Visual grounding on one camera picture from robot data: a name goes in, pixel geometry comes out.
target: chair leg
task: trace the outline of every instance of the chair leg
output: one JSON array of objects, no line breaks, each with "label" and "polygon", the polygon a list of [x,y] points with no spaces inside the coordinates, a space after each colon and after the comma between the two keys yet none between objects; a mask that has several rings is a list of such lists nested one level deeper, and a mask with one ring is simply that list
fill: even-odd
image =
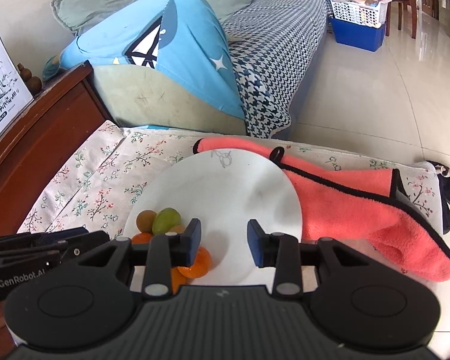
[{"label": "chair leg", "polygon": [[387,5],[387,22],[385,23],[386,27],[385,27],[385,35],[386,36],[390,36],[390,3],[388,3]]},{"label": "chair leg", "polygon": [[403,10],[403,4],[398,3],[398,30],[402,30],[402,10]]},{"label": "chair leg", "polygon": [[398,30],[402,30],[402,10],[403,10],[403,4],[398,3]]},{"label": "chair leg", "polygon": [[412,7],[412,39],[416,39],[416,24],[418,21],[418,12],[416,9],[416,0],[410,0],[410,6]]},{"label": "chair leg", "polygon": [[416,1],[410,0],[410,5],[412,6],[412,39],[416,39],[416,22],[418,21]]}]

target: white plate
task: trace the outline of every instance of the white plate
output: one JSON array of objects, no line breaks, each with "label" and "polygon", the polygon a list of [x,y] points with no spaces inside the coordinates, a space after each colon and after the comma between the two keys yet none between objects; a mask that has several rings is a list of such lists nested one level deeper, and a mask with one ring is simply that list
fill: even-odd
[{"label": "white plate", "polygon": [[[128,217],[123,234],[138,234],[135,224],[143,210],[166,207],[180,212],[186,226],[202,223],[202,241],[213,269],[196,285],[255,285],[270,289],[275,268],[255,266],[247,243],[247,223],[257,219],[265,233],[302,234],[299,198],[274,163],[246,150],[205,151],[171,166],[147,185]],[[130,288],[140,291],[143,269],[136,269]]]}]

